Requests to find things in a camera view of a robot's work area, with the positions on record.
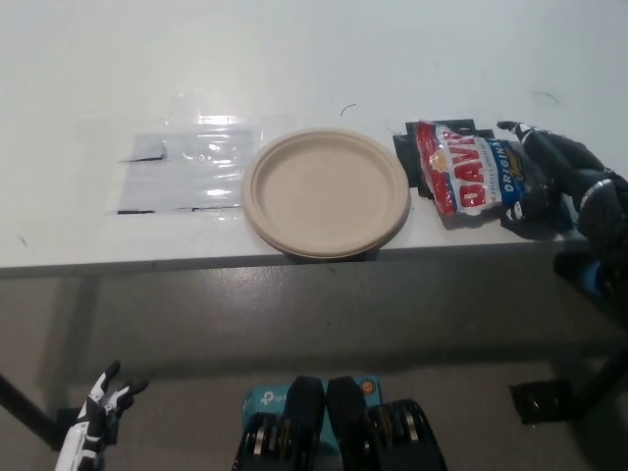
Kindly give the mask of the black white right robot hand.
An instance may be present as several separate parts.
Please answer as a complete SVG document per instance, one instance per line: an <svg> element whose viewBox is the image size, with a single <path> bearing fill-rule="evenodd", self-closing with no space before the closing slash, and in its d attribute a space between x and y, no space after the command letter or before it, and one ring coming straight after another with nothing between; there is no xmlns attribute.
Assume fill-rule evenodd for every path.
<svg viewBox="0 0 628 471"><path fill-rule="evenodd" d="M625 215L617 196L616 174L593 152L562 134L521 122L500 121L497 127L516 135L527 156L572 199L583 236L599 244L622 239Z"/></svg>

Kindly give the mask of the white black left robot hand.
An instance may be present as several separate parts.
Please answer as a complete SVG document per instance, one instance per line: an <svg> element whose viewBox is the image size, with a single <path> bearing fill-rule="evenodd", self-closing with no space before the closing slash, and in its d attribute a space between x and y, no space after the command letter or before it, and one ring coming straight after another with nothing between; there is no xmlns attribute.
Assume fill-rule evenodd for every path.
<svg viewBox="0 0 628 471"><path fill-rule="evenodd" d="M135 397L144 392L148 380L127 382L109 392L121 363L115 360L90 389L72 426L68 429L55 465L55 471L95 471L105 467L105 451L118 439L120 420Z"/></svg>

